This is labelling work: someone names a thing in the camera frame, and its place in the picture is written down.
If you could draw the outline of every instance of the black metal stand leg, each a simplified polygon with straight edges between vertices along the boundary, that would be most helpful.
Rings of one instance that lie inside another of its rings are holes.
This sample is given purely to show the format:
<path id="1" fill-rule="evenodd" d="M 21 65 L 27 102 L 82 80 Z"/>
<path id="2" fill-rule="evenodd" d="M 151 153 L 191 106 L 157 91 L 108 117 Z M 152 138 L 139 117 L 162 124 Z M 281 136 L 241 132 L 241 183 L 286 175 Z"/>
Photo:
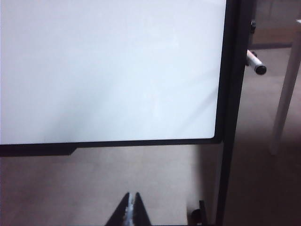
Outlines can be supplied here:
<path id="1" fill-rule="evenodd" d="M 222 153 L 222 165 L 221 165 L 221 177 L 218 192 L 218 203 L 216 210 L 216 226 L 222 226 L 226 196 L 228 191 L 228 183 L 230 176 L 230 167 L 232 160 L 232 152 L 234 146 L 234 138 L 236 131 L 236 124 L 238 118 L 238 109 L 240 102 L 240 94 L 243 83 L 243 74 L 245 70 L 246 53 L 248 47 L 249 33 L 250 33 L 250 22 L 252 19 L 253 0 L 241 0 L 237 8 L 233 8 L 233 12 L 226 13 L 232 16 L 232 20 L 237 23 L 237 32 L 234 38 L 236 45 L 234 46 L 233 62 L 231 66 L 231 75 L 228 77 L 228 100 L 226 103 L 226 118 L 224 121 L 224 134 L 223 134 L 223 153 Z M 194 214 L 201 214 L 202 211 L 195 210 Z"/>
<path id="2" fill-rule="evenodd" d="M 201 224 L 203 226 L 208 225 L 205 203 L 203 200 L 199 201 L 199 209 L 196 209 L 191 213 L 191 219 L 194 224 Z"/>

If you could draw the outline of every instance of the white whiteboard surface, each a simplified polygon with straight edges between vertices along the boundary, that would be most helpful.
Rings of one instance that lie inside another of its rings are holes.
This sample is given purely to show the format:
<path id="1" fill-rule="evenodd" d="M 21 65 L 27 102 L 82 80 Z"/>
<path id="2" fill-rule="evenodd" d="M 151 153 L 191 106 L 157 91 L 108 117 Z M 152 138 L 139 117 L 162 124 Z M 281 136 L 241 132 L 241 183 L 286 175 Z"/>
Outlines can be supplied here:
<path id="1" fill-rule="evenodd" d="M 1 0 L 1 144 L 212 138 L 226 0 Z"/>

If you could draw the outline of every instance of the black whiteboard frame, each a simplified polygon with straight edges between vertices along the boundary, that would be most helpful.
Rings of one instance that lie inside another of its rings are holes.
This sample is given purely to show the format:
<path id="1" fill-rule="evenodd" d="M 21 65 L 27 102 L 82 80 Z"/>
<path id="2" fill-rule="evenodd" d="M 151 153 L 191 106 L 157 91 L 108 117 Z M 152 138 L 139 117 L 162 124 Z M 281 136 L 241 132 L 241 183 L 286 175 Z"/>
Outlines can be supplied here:
<path id="1" fill-rule="evenodd" d="M 235 47 L 239 46 L 240 42 L 240 40 L 236 40 L 239 24 L 235 20 L 235 18 L 237 19 L 240 2 L 239 0 L 227 0 L 226 2 L 215 134 L 213 138 L 0 145 L 0 156 L 64 155 L 72 153 L 76 148 L 83 147 L 193 145 L 222 142 L 225 131 L 226 110 L 227 106 L 231 104 L 227 102 L 231 87 L 230 78 L 233 67 L 237 66 L 233 56 Z"/>
<path id="2" fill-rule="evenodd" d="M 232 34 L 234 42 L 231 57 L 233 58 L 233 62 L 230 66 L 231 73 L 228 80 L 229 86 L 225 107 L 222 164 L 215 226 L 223 225 L 241 89 L 246 66 L 252 9 L 254 6 L 254 0 L 231 0 L 231 2 L 235 3 L 234 7 L 228 8 L 230 11 L 228 15 L 231 15 L 232 18 L 226 20 L 228 24 L 225 24 L 225 26 L 233 25 L 236 31 Z"/>

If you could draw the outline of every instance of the whiteboard stand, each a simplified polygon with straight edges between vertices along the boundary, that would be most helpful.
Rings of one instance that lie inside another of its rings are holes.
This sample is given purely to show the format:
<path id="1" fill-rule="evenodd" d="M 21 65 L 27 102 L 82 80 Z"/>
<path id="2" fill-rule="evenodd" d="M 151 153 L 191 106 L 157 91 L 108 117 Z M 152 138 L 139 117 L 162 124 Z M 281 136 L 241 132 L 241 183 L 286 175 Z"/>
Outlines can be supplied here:
<path id="1" fill-rule="evenodd" d="M 274 121 L 272 138 L 269 145 L 269 152 L 271 155 L 276 155 L 280 149 L 281 135 L 285 125 L 301 61 L 301 20 L 297 20 L 297 23 L 299 25 L 299 30 L 295 34 L 290 58 L 288 60 L 277 114 Z"/>
<path id="2" fill-rule="evenodd" d="M 213 138 L 48 144 L 35 143 L 25 145 L 5 144 L 0 146 L 0 156 L 71 154 L 78 147 L 216 144 L 223 142 L 223 151 L 220 153 L 218 166 L 220 170 L 217 170 L 220 175 L 217 175 L 216 177 L 214 197 L 214 200 L 217 200 L 214 225 L 222 226 L 253 9 L 252 0 L 227 0 L 226 2 L 221 76 L 219 80 L 219 96 L 216 110 L 216 134 Z"/>

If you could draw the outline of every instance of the beige floor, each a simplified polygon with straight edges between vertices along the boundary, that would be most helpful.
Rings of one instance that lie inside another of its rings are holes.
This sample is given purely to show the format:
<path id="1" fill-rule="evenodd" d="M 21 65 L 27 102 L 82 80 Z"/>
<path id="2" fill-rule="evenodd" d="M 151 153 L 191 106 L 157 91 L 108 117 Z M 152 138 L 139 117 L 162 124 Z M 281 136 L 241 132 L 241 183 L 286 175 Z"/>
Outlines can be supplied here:
<path id="1" fill-rule="evenodd" d="M 258 50 L 264 76 L 246 69 L 226 226 L 301 222 L 301 79 L 280 153 L 268 141 L 290 49 Z M 79 149 L 71 156 L 2 158 L 1 225 L 104 225 L 122 196 L 139 191 L 154 225 L 187 223 L 204 199 L 210 215 L 221 145 Z"/>
<path id="2" fill-rule="evenodd" d="M 256 0 L 253 44 L 291 43 L 299 29 L 300 0 Z"/>

